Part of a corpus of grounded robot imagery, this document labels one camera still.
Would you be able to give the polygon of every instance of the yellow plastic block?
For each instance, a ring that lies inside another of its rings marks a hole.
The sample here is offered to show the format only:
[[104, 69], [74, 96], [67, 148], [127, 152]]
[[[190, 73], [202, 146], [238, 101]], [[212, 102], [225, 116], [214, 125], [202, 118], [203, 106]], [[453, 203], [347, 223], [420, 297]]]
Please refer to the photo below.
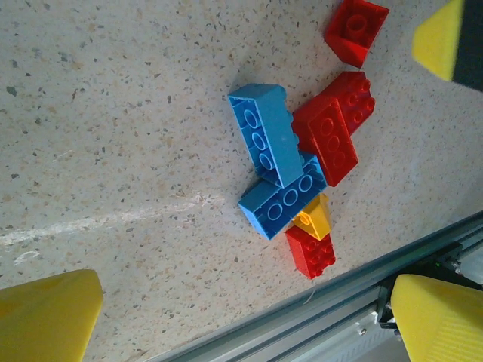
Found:
[[0, 290], [0, 360], [80, 362], [102, 298], [94, 270]]
[[392, 311], [411, 362], [483, 361], [483, 292], [399, 275]]
[[464, 0], [450, 0], [414, 32], [413, 58], [445, 81], [453, 78]]
[[314, 198], [305, 209], [294, 219], [294, 224], [317, 240], [322, 240], [331, 232], [331, 217], [329, 214], [328, 197], [320, 194]]

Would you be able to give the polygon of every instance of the lego brick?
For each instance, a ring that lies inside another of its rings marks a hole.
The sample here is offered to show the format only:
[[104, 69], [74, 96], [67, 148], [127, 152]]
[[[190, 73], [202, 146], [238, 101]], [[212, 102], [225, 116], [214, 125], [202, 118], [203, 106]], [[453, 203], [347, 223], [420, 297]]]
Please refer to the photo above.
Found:
[[327, 187], [317, 157], [305, 152], [301, 155], [301, 177], [286, 188], [261, 180], [238, 203], [251, 225], [269, 240]]
[[229, 95], [255, 172], [280, 187], [303, 175], [286, 97], [285, 89], [274, 84], [247, 84]]
[[336, 186], [357, 163], [339, 103], [319, 94], [294, 113], [292, 128], [299, 137], [299, 148], [317, 155], [327, 184]]
[[388, 13], [388, 8], [364, 0], [343, 0], [324, 39], [340, 60], [361, 68]]
[[320, 194], [319, 197], [314, 198], [310, 204], [300, 211], [294, 219], [296, 227], [304, 230], [304, 232], [319, 241], [331, 232], [331, 217], [327, 201], [328, 197]]
[[336, 97], [349, 134], [353, 134], [372, 115], [376, 100], [371, 97], [371, 82], [364, 72], [342, 72], [321, 94]]
[[325, 268], [335, 263], [330, 234], [319, 241], [296, 226], [289, 228], [285, 234], [295, 266], [308, 279], [322, 275]]

